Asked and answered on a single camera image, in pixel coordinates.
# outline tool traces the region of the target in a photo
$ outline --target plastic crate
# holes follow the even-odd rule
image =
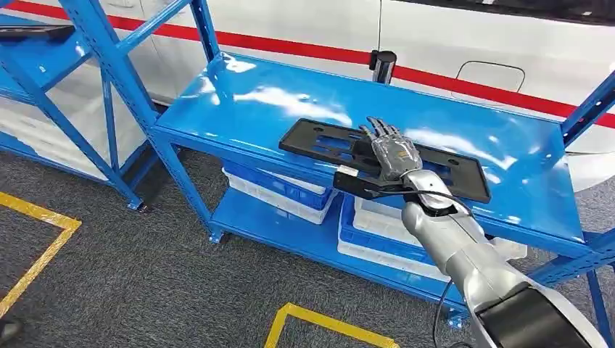
[[[47,91],[47,96],[110,164],[101,88],[100,68],[83,64]],[[146,136],[115,88],[111,92],[117,160],[121,166],[146,141]],[[0,133],[15,137],[40,157],[107,180],[75,143],[35,106],[0,98]]]
[[[388,236],[391,239],[420,247],[421,243],[408,233],[401,220],[405,202],[399,196],[387,196],[372,201],[355,197],[355,217],[352,226],[358,230]],[[527,246],[502,238],[491,239],[491,244],[506,259],[527,256]]]
[[[352,225],[355,218],[354,205],[355,197],[345,194],[339,217],[338,252],[427,278],[450,280],[439,271],[422,247],[387,238],[390,235],[383,236],[355,228]]]
[[[332,188],[313,185],[260,169],[250,169],[234,162],[224,161],[223,166],[228,174],[255,183],[316,210],[324,209],[333,191]]]
[[[272,191],[256,183],[228,173],[228,171],[226,170],[226,163],[225,167],[222,168],[222,172],[228,178],[228,184],[231,188],[244,192],[245,194],[249,194],[250,196],[260,199],[265,203],[271,204],[274,207],[279,208],[280,210],[291,213],[299,218],[310,221],[311,223],[315,223],[317,225],[320,225],[323,222],[326,213],[329,211],[333,198],[337,195],[336,190],[329,190],[329,195],[323,209],[317,210],[305,204],[301,204],[297,201],[294,201],[293,199],[290,199],[286,196],[283,196],[276,191]],[[265,173],[261,174],[259,172],[256,172],[255,176],[259,177],[260,175],[264,174]]]

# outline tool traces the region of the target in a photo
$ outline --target white plastic crate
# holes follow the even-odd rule
[[[434,265],[343,241],[341,238],[342,226],[349,221],[346,221],[342,214],[344,214],[344,209],[340,211],[337,231],[337,251],[339,253],[439,281],[448,282],[450,280],[450,277],[442,274],[438,267]]]
[[[352,226],[403,243],[420,246],[421,243],[408,233],[401,220],[401,209],[367,199],[355,197],[355,219]],[[527,256],[527,245],[502,238],[494,238],[491,244],[506,260]]]
[[[258,198],[265,203],[271,204],[274,207],[289,212],[293,215],[298,216],[299,218],[305,219],[317,225],[323,223],[326,213],[329,211],[329,208],[331,206],[331,202],[333,201],[333,198],[335,198],[335,196],[337,195],[337,191],[332,192],[324,208],[322,210],[316,210],[312,207],[308,207],[307,205],[294,201],[293,199],[282,196],[277,192],[271,191],[255,183],[251,183],[235,175],[229,174],[224,170],[224,168],[222,168],[222,173],[226,175],[226,177],[228,178],[228,184],[233,189],[244,192],[245,194],[249,194],[254,198]]]
[[[277,174],[277,173],[272,173],[269,172],[267,170],[262,170],[259,169],[262,172],[265,172],[269,175],[273,175],[278,179],[284,180],[284,181],[288,181],[290,183],[293,183],[299,187],[303,187],[304,189],[308,190],[308,191],[312,191],[315,194],[324,194],[326,191],[326,187],[322,187],[322,186],[318,186],[318,185],[314,185],[313,183],[306,183],[305,181],[301,181],[301,180],[297,180],[295,178],[290,178],[288,176],[282,175],[282,174]]]

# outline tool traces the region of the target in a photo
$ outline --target yellow floor marking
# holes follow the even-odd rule
[[[265,348],[276,347],[276,345],[278,344],[278,340],[280,339],[280,334],[282,333],[282,328],[284,327],[284,323],[286,322],[286,317],[288,315],[292,315],[293,317],[305,320],[310,323],[314,323],[324,328],[328,328],[329,330],[339,332],[360,341],[373,344],[376,347],[399,348],[399,345],[396,344],[393,339],[378,335],[377,333],[367,331],[362,328],[358,328],[357,326],[344,323],[337,319],[327,317],[326,315],[322,315],[311,310],[306,310],[305,308],[301,308],[292,303],[287,303],[278,310],[278,314],[276,314],[276,318],[273,319],[273,323],[271,324],[271,330],[269,331],[269,336],[267,337]]]
[[[73,233],[81,226],[81,221],[71,219],[64,215],[52,212],[43,207],[39,207],[32,203],[28,203],[16,197],[0,192],[0,205],[4,205],[10,209],[31,216],[32,218],[50,223],[56,227],[64,228],[61,234],[56,238],[45,252],[34,262],[32,267],[21,277],[21,279],[13,286],[13,289],[0,301],[0,318],[2,318],[9,308],[19,299],[25,289],[32,283],[34,278],[47,266],[49,261],[54,258],[55,254],[62,246],[70,239]]]

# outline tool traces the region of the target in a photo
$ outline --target black cable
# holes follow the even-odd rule
[[[412,191],[378,191],[381,194],[433,194],[435,196],[442,196],[445,198],[450,199],[451,201],[454,201],[455,203],[459,204],[460,206],[462,206],[464,208],[464,210],[466,211],[466,214],[468,214],[471,217],[474,217],[474,213],[472,212],[472,210],[470,209],[470,207],[468,207],[465,203],[463,203],[459,198],[451,195],[451,194],[444,194],[442,192],[438,192],[438,191],[429,191],[429,190],[412,190]]]
[[[436,333],[438,330],[438,320],[440,319],[440,312],[442,311],[442,305],[444,304],[444,298],[446,297],[446,294],[448,293],[448,289],[450,289],[451,285],[453,285],[453,280],[449,281],[446,284],[446,287],[444,288],[444,291],[442,292],[442,296],[440,297],[440,301],[438,301],[438,305],[436,308],[436,314],[434,315],[434,323],[432,325],[432,339],[434,341],[435,348],[440,347],[438,345],[438,341],[436,340]],[[473,348],[469,343],[466,343],[466,342],[457,342],[454,345],[450,346],[449,348],[459,348],[459,347]]]

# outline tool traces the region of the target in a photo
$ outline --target black bracket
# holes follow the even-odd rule
[[[0,39],[2,40],[23,40],[30,37],[61,40],[74,32],[75,27],[72,25],[0,25]]]
[[[479,161],[452,152],[415,144],[425,169],[433,170],[450,192],[488,203],[491,200]],[[380,163],[371,142],[361,130],[302,118],[280,140],[280,149],[360,171],[358,175],[334,174],[334,187],[365,199],[408,190],[401,181],[381,181]]]

